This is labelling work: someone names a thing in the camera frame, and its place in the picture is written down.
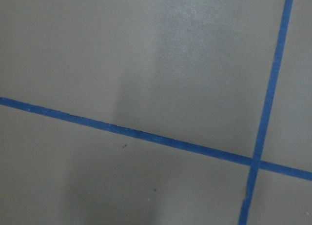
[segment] floor tile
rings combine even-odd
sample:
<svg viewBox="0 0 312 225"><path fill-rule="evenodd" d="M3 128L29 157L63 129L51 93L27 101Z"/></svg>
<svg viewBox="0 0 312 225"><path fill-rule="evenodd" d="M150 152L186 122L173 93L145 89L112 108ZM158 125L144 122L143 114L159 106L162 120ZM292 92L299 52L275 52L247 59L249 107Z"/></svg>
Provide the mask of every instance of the floor tile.
<svg viewBox="0 0 312 225"><path fill-rule="evenodd" d="M260 170L248 224L312 224L312 182Z"/></svg>
<svg viewBox="0 0 312 225"><path fill-rule="evenodd" d="M284 0L0 1L1 96L252 155Z"/></svg>
<svg viewBox="0 0 312 225"><path fill-rule="evenodd" d="M6 225L235 225L248 167L0 106Z"/></svg>
<svg viewBox="0 0 312 225"><path fill-rule="evenodd" d="M312 171L312 0L294 0L263 158Z"/></svg>

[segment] blue line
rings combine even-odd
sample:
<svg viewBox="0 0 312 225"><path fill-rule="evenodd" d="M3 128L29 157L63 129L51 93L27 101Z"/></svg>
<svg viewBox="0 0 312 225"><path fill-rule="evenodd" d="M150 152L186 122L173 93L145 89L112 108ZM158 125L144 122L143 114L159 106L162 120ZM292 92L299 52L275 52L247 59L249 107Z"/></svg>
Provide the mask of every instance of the blue line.
<svg viewBox="0 0 312 225"><path fill-rule="evenodd" d="M199 153L199 154L207 155L207 156L218 158L218 159L227 160L227 161L234 162L234 163L250 165L250 162L251 162L251 158L237 155L234 153L229 153L229 152L225 152L225 151L221 151L221 150L217 150L217 149L213 149L209 147L204 147L204 146L200 146L200 145L193 144L193 143L178 141L178 140L174 140L171 138L147 133L144 131L138 131L138 130L134 130L134 129L130 129L130 128L122 127L122 126L117 126L114 124L104 123L104 122L100 122L100 121L96 121L96 120L92 120L92 119L88 119L84 117L78 117L78 116L67 114L61 111L56 111L56 110L44 108L41 106L27 104L27 103L15 101L15 100L8 99L8 98L0 98L0 104L8 106L8 107L12 107L12 108L20 109L20 110L25 110L31 113L45 115L51 118L68 121L71 123L77 123L80 125L93 127L93 128L100 129L100 130L105 130L105 131L121 134L124 136L130 136L130 137L134 137L137 139L141 139L141 140L145 140L145 141L149 141L153 143L170 146L173 148L178 148L178 149L182 149L182 150L186 150L186 151L190 151L194 153Z"/></svg>
<svg viewBox="0 0 312 225"><path fill-rule="evenodd" d="M288 29L288 23L290 19L291 9L292 9L293 0L285 0L282 20L279 28L277 44L274 54L274 60L272 64L269 84L267 88L266 97L264 100L263 110L261 121L259 125L258 135L255 143L255 148L253 152L253 159L250 166L250 171L247 180L247 194L246 198L242 203L240 216L238 220L238 225L245 225L248 219L248 213L251 205L251 201L254 193L254 186L257 179L260 163L261 163L261 155L263 151L264 141L267 134L279 68L281 66L283 51L286 41L286 34Z"/></svg>
<svg viewBox="0 0 312 225"><path fill-rule="evenodd" d="M48 109L48 108L44 108L44 107L37 106L37 105L27 104L27 103L15 101L15 100L8 99L8 98L0 98L0 104L11 107L11 108L24 110L30 113L40 114L40 115L64 120L64 121L71 122L71 123L89 126L92 128L105 130L105 131L109 131L113 133L118 133L121 135L126 135L130 137L150 141L153 143L159 143L162 145L166 145L166 146L170 146L170 147L174 147L178 149L183 149L186 151L203 154L203 155L207 155L210 157L215 157L215 158L219 158L219 159L223 159L223 160L227 160L230 162L239 163L239 164L243 164L247 166L250 166L252 162L251 158L236 155L233 153L228 153L228 152L220 151L220 150L213 149L213 148L203 147L203 146L199 146L199 145L192 144L192 143L186 143L183 141L177 141L177 140L170 139L167 137L153 135L147 132L137 131L137 130L133 130L133 129L129 129L126 127L121 127L121 126L117 126L113 124L103 123L103 122L99 122L99 121L88 119L88 118L77 117L77 116L67 114L61 111L56 111L53 109ZM294 169L294 168L290 168L287 166L282 166L282 165L273 164L273 163L264 162L264 161L261 161L260 168L267 170L267 171L272 171L272 172L312 181L312 172Z"/></svg>

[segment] gray floor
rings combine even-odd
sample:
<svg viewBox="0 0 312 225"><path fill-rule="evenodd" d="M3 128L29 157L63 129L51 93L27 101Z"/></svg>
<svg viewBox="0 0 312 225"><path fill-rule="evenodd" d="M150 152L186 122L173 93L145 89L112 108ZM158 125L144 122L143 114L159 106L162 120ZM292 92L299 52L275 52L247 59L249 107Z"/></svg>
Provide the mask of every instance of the gray floor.
<svg viewBox="0 0 312 225"><path fill-rule="evenodd" d="M294 0L263 160L312 171L312 0ZM0 96L251 157L284 0L0 0ZM247 166L0 106L0 223L235 225ZM260 170L249 225L312 224Z"/></svg>

